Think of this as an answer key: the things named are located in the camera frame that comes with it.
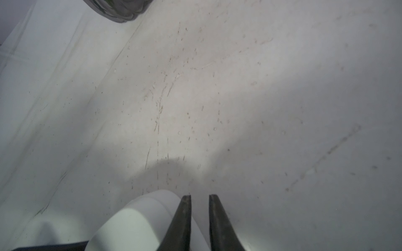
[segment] floor scratch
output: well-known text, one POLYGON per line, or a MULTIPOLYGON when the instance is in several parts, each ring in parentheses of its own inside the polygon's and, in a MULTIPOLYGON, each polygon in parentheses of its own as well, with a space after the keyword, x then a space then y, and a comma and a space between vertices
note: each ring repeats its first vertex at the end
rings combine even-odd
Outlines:
POLYGON ((176 40, 174 41, 174 45, 176 45, 176 43, 177 43, 177 38, 178 38, 179 32, 180 32, 180 22, 178 23, 177 36, 176 36, 176 40))
POLYGON ((166 97, 168 97, 168 96, 169 96, 169 93, 170 93, 170 91, 172 90, 174 83, 175 83, 175 82, 176 82, 176 80, 177 80, 178 78, 180 78, 180 77, 181 77, 181 75, 180 75, 180 74, 177 74, 177 75, 176 75, 176 77, 174 78, 174 80, 173 80, 173 82, 172 82, 172 85, 170 86, 170 89, 169 89, 168 95, 167 95, 166 97))
POLYGON ((158 105, 157 105, 157 106, 159 106, 159 109, 158 109, 158 115, 157 115, 156 120, 155 120, 156 124, 155 124, 154 132, 156 131, 156 127, 158 126, 158 134, 159 134, 159 118, 160 118, 160 115, 161 115, 161 113, 163 111, 163 105, 161 105, 161 103, 162 103, 162 97, 163 97, 163 93, 164 93, 165 89, 166 89, 166 86, 163 87, 163 89, 162 89, 162 92, 161 92, 160 97, 159 97, 159 102, 158 102, 158 105))
POLYGON ((318 166, 327 159, 327 157, 334 153, 343 143, 345 143, 349 138, 351 138, 353 135, 355 135, 357 132, 361 130, 361 125, 356 124, 352 127, 351 131, 343 137, 337 144, 335 144, 333 147, 331 147, 323 156, 321 156, 313 165, 311 168, 309 168, 307 171, 303 172, 300 175, 300 179, 296 179, 295 181, 290 184, 289 187, 286 188, 286 191, 291 191, 293 187, 302 179, 305 178, 306 175, 317 173, 317 168, 318 166))
POLYGON ((212 62, 210 62, 210 63, 207 63, 206 65, 204 65, 203 67, 201 67, 201 69, 204 69, 204 68, 210 66, 210 65, 213 64, 213 63, 215 63, 215 61, 212 61, 212 62))
POLYGON ((148 150, 147 160, 145 161, 145 169, 147 169, 148 157, 149 157, 149 155, 150 155, 150 151, 151 151, 151 148, 148 150))

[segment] glossy floor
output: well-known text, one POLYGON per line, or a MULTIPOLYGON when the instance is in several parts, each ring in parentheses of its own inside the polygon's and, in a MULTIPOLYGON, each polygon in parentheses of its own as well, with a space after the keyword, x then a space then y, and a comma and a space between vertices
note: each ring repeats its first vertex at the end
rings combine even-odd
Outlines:
POLYGON ((217 193, 246 250, 400 250, 398 0, 38 0, 0 47, 0 249, 217 193))

